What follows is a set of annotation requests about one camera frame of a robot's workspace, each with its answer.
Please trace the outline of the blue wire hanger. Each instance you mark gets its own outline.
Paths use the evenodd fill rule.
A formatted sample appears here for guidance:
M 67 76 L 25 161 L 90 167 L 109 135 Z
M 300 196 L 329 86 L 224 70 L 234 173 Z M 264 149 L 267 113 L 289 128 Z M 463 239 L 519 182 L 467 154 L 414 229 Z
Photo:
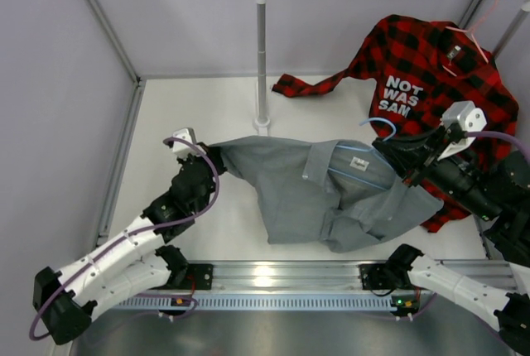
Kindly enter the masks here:
M 389 190 L 396 178 L 394 169 L 379 152 L 354 140 L 336 143 L 328 172 L 378 190 Z

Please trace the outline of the grey button shirt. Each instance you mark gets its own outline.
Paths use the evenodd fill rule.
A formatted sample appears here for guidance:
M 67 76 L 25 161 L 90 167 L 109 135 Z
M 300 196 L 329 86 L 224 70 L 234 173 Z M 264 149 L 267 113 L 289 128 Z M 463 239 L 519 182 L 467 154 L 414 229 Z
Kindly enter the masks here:
M 212 145 L 229 174 L 256 191 L 270 244 L 321 243 L 333 253 L 393 240 L 433 217 L 444 205 L 395 171 L 389 190 L 328 172 L 336 143 L 243 137 Z

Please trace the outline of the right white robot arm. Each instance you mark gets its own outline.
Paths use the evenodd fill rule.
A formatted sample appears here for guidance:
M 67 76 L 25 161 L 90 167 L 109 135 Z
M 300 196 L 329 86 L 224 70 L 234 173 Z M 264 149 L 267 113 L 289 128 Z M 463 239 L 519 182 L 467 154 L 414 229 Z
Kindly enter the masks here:
M 433 131 L 373 142 L 406 185 L 424 180 L 462 208 L 493 225 L 484 233 L 505 261 L 529 267 L 529 150 L 501 132 L 467 132 L 461 140 L 491 137 L 515 149 L 482 171 L 458 155 L 447 156 L 455 140 Z M 514 352 L 529 353 L 529 295 L 487 286 L 452 271 L 408 244 L 400 245 L 380 272 L 392 289 L 420 287 L 446 298 L 481 319 Z

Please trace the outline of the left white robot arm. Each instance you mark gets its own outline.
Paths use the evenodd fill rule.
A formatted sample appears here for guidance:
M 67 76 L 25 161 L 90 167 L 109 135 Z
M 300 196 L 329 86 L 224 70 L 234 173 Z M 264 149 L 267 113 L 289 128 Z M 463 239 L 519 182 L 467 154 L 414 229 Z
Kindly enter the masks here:
M 189 263 L 171 241 L 205 214 L 219 195 L 226 168 L 219 149 L 208 147 L 180 161 L 169 190 L 153 200 L 121 233 L 58 270 L 42 268 L 34 278 L 36 321 L 57 345 L 80 337 L 103 313 L 152 288 L 176 289 Z

